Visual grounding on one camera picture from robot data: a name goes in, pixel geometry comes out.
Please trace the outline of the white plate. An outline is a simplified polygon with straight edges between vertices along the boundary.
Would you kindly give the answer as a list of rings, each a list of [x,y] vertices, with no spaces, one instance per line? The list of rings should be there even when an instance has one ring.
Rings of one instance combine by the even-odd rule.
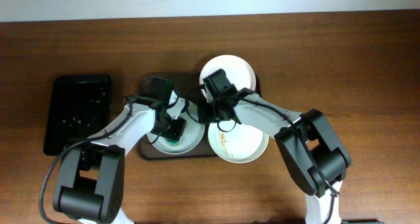
[[[264,153],[270,137],[250,125],[230,120],[211,123],[207,138],[217,156],[227,162],[244,164]]]
[[[220,55],[212,58],[202,68],[199,84],[204,85],[204,79],[223,69],[229,84],[220,96],[238,96],[247,91],[249,94],[257,92],[257,79],[252,67],[242,58],[234,55]]]

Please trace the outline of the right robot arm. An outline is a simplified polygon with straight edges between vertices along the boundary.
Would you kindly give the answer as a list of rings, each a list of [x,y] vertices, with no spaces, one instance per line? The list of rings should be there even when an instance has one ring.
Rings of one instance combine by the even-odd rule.
[[[327,118],[271,104],[248,89],[237,89],[223,69],[204,77],[208,106],[199,110],[205,123],[233,120],[272,137],[295,184],[306,195],[306,223],[341,223],[339,195],[350,154]]]

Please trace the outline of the pale blue-white plate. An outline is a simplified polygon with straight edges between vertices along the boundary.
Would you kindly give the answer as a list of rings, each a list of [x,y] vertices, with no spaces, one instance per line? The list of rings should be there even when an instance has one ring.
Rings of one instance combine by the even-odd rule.
[[[188,102],[188,110],[182,112],[185,106],[185,99],[179,97],[179,102],[177,104],[180,114],[179,117],[186,120],[186,126],[184,131],[181,135],[181,138],[177,143],[170,144],[166,139],[163,137],[159,137],[157,139],[157,135],[152,133],[147,133],[147,141],[142,140],[142,143],[151,144],[160,152],[166,154],[184,154],[189,152],[194,147],[198,145],[198,143],[203,138],[205,132],[205,125],[195,122],[193,119],[197,119],[197,109],[198,107],[191,101]]]

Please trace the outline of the white plate top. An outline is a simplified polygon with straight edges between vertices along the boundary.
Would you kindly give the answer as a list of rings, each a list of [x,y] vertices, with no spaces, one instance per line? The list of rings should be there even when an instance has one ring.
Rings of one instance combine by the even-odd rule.
[[[249,94],[257,92],[257,79],[252,67],[242,58],[234,55],[220,55],[212,58],[202,68],[199,84],[204,85],[204,79],[223,69],[229,84],[220,96],[238,96],[247,91]]]

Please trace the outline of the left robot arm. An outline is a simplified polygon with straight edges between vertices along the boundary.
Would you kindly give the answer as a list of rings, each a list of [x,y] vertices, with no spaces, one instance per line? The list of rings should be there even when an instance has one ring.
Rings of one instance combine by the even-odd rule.
[[[153,78],[141,95],[127,97],[121,114],[98,133],[65,148],[54,160],[59,165],[52,206],[82,223],[130,223],[121,208],[125,157],[148,133],[178,141],[185,120],[180,99],[164,78]]]

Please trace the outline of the green scrubbing sponge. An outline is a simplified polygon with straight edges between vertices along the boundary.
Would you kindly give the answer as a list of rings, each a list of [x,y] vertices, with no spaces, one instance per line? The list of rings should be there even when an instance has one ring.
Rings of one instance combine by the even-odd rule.
[[[167,113],[170,117],[170,127],[169,130],[167,132],[165,132],[165,139],[168,141],[168,143],[170,144],[175,144],[177,143],[177,138],[178,138],[178,132],[177,132],[177,119],[179,117],[180,114],[180,110],[177,106],[179,101],[179,92],[178,90],[175,88],[175,86],[173,85],[173,89],[171,92],[171,95],[169,97],[169,104],[167,107]]]

